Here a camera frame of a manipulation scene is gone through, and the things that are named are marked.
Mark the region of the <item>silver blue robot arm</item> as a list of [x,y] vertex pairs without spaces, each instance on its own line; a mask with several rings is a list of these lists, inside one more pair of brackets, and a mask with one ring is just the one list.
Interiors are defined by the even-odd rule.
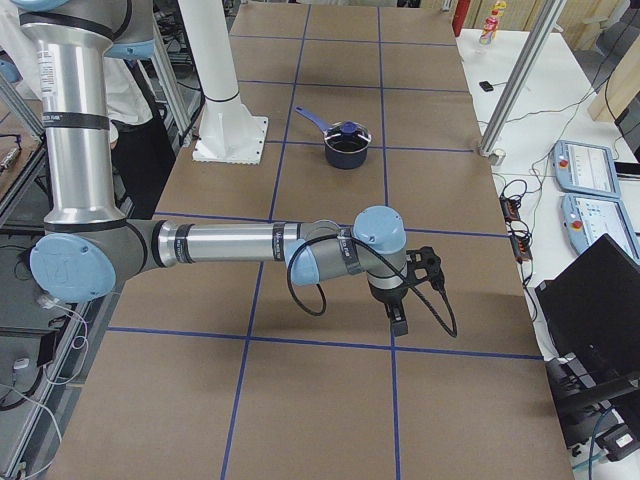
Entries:
[[110,293],[155,268],[217,261],[277,261],[290,286],[365,273],[391,332],[407,333],[406,234],[400,215],[365,209],[350,228],[313,223],[176,225],[132,220],[115,204],[103,61],[148,57],[148,1],[20,1],[34,42],[53,207],[30,255],[38,285],[67,303]]

